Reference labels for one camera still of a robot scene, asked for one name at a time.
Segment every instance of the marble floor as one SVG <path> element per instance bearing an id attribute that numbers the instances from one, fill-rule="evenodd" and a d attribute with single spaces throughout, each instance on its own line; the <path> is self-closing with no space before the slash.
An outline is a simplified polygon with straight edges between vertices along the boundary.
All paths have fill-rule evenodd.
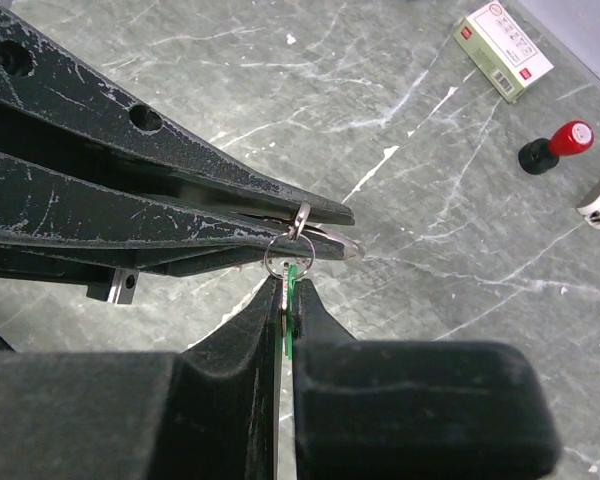
<path id="1" fill-rule="evenodd" d="M 520 348 L 563 438 L 557 478 L 600 479 L 600 231 L 574 210 L 600 178 L 600 90 L 523 23 L 555 69 L 517 104 L 502 101 L 451 36 L 483 2 L 16 0 L 13 10 L 245 164 L 346 199 L 357 224 L 341 231 L 367 255 L 318 262 L 330 312 L 359 338 Z M 525 174 L 518 149 L 574 118 L 594 126 L 592 150 Z M 264 276 L 260 265 L 144 276 L 131 307 L 0 280 L 0 333 L 21 351 L 183 350 Z M 288 372 L 282 479 L 295 478 Z"/>

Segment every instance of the metal ring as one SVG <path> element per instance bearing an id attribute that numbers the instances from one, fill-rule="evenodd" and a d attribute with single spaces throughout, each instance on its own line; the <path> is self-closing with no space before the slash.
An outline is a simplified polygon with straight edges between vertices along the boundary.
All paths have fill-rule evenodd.
<path id="1" fill-rule="evenodd" d="M 283 277 L 279 273 L 274 272 L 273 269 L 269 266 L 269 252 L 271 251 L 271 247 L 273 246 L 273 244 L 276 243 L 276 241 L 278 241 L 278 239 L 280 239 L 282 237 L 289 238 L 290 235 L 291 235 L 291 233 L 287 232 L 287 233 L 281 233 L 277 237 L 274 237 L 273 240 L 271 240 L 269 242 L 269 245 L 267 245 L 267 249 L 264 251 L 264 266 L 271 275 L 273 275 L 274 277 L 276 277 L 278 279 L 282 279 Z M 300 272 L 298 275 L 296 275 L 295 280 L 299 280 L 302 277 L 304 277 L 307 273 L 309 273 L 309 270 L 313 266 L 313 262 L 316 260 L 316 249 L 313 246 L 313 242 L 311 240 L 309 240 L 309 237 L 307 237 L 306 235 L 303 235 L 301 233 L 300 235 L 298 235 L 298 238 L 305 239 L 307 241 L 307 243 L 309 244 L 309 248 L 311 248 L 311 260 L 309 261 L 309 265 L 307 265 L 307 268 L 305 268 L 302 272 Z"/>
<path id="2" fill-rule="evenodd" d="M 293 219 L 293 225 L 289 227 L 289 240 L 292 242 L 298 240 L 300 235 L 302 235 L 302 230 L 307 223 L 309 213 L 311 213 L 311 205 L 309 205 L 307 202 L 302 202 L 300 204 L 300 208 L 298 208 L 298 211 L 296 212 L 295 218 Z"/>

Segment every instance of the small box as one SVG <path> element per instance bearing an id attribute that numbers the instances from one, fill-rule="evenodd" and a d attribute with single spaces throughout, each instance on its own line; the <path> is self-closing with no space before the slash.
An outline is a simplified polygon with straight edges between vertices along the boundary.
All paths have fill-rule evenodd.
<path id="1" fill-rule="evenodd" d="M 497 1 L 465 18 L 454 37 L 509 103 L 553 68 Z"/>

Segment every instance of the white circle label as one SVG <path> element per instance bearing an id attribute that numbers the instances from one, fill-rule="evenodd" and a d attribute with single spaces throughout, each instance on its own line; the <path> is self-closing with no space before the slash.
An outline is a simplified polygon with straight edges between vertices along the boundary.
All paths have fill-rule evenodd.
<path id="1" fill-rule="evenodd" d="M 584 123 L 576 123 L 571 129 L 571 132 L 573 133 L 573 138 L 576 139 L 576 142 L 581 145 L 586 145 L 591 141 L 591 138 L 593 138 L 593 132 L 589 126 Z"/>

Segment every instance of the screw hole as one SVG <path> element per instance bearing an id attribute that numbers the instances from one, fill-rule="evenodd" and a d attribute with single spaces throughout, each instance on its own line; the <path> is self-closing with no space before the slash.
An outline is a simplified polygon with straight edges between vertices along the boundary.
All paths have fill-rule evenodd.
<path id="1" fill-rule="evenodd" d="M 22 45 L 7 40 L 0 43 L 0 66 L 9 75 L 26 77 L 33 71 L 33 57 Z"/>
<path id="2" fill-rule="evenodd" d="M 140 130 L 157 132 L 162 128 L 162 118 L 146 105 L 135 105 L 129 110 L 129 118 Z"/>
<path id="3" fill-rule="evenodd" d="M 136 277 L 134 277 L 133 275 L 129 275 L 124 282 L 124 286 L 127 287 L 127 289 L 131 290 L 133 287 L 136 286 Z"/>

